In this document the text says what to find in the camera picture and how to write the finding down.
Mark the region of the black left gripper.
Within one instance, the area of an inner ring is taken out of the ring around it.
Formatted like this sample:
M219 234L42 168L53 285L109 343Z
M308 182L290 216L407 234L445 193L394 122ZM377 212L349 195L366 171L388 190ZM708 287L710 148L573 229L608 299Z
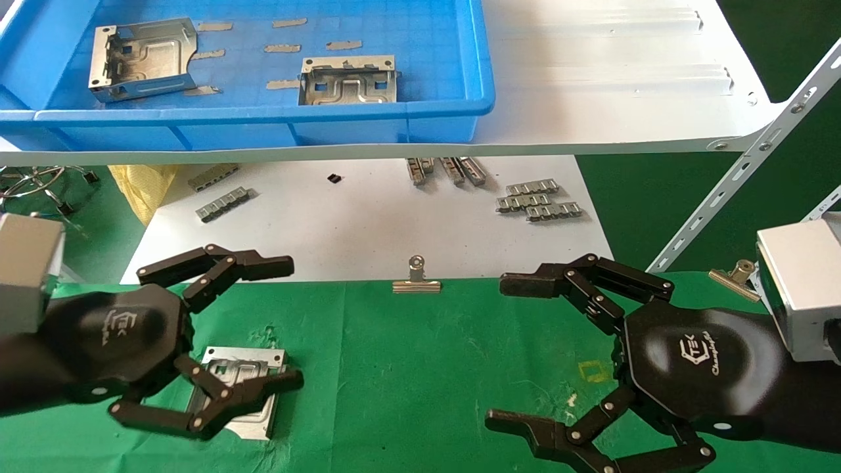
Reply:
M136 271L139 284L148 285L136 290L52 300L45 342L67 374L63 398L87 404L126 393L108 408L123 427L202 441L213 438L235 417L260 411L270 396L302 388L304 376L291 369L224 384L187 355L193 348L189 312L204 311L235 282L289 277L294 270L290 256L265 258L255 250L210 244L141 267ZM166 290L193 278L181 298ZM142 403L143 394L156 394L177 374L204 392L206 407L190 413Z

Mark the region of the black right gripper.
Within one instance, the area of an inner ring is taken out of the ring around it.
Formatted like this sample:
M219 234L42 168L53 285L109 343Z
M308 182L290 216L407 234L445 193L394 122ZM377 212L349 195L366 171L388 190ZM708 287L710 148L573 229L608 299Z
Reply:
M625 318L606 288L643 307ZM606 335L619 335L627 357L622 384L574 425L550 417L490 409L486 428L524 438L539 460L576 472L699 472L717 453L697 432L751 440L781 437L780 381L787 354L763 315L734 309L686 309L669 302L673 283L608 258L542 263L534 273L503 273L504 296L564 298ZM629 410L675 446L612 460L595 440Z

